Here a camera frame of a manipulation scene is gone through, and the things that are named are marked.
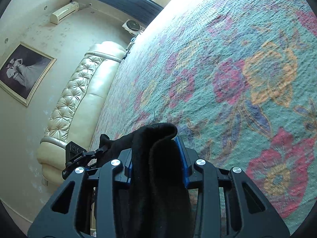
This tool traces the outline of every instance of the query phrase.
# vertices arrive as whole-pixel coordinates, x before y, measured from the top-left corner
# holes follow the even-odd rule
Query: black cloth
[[[190,199],[182,181],[180,154],[172,140],[176,134],[173,124],[159,123],[118,140],[101,135],[99,147],[106,145],[108,151],[97,160],[97,167],[132,148],[131,187],[115,199],[121,237],[192,237]]]
[[[7,213],[0,201],[0,237],[1,238],[27,238],[18,228],[15,222]]]
[[[309,238],[317,237],[317,202],[315,202],[313,208],[305,218],[303,223],[297,228],[297,230],[291,235],[291,238]]]

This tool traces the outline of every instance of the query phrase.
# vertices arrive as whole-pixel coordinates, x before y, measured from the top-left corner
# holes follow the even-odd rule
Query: gold picture frame
[[[20,42],[0,68],[0,86],[16,100],[28,106],[56,60]]]

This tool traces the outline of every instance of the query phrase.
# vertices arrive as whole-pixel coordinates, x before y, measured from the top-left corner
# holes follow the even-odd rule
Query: blue plastic part
[[[186,162],[186,159],[185,159],[185,155],[184,155],[184,151],[182,149],[182,146],[181,146],[181,143],[180,143],[180,139],[179,139],[178,136],[175,138],[175,142],[176,142],[177,147],[179,149],[180,158],[181,158],[181,162],[182,162],[183,183],[184,183],[185,187],[187,188],[188,184],[189,184],[188,165],[187,165],[187,162]]]
[[[132,176],[132,161],[130,162],[130,165],[129,165],[129,178],[128,178],[128,181],[127,181],[128,185],[131,184],[131,176]]]

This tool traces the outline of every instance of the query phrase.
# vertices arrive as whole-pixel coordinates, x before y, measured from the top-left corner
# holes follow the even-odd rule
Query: sofa armrest
[[[73,141],[89,149],[101,109],[125,52],[113,42],[94,45],[86,53],[53,110],[38,149],[45,179],[61,184],[65,145]]]

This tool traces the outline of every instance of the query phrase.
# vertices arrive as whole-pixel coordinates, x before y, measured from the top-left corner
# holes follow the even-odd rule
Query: floral carpet
[[[202,158],[241,167],[292,233],[317,197],[316,58],[305,0],[172,0],[121,63],[91,148],[171,122]]]

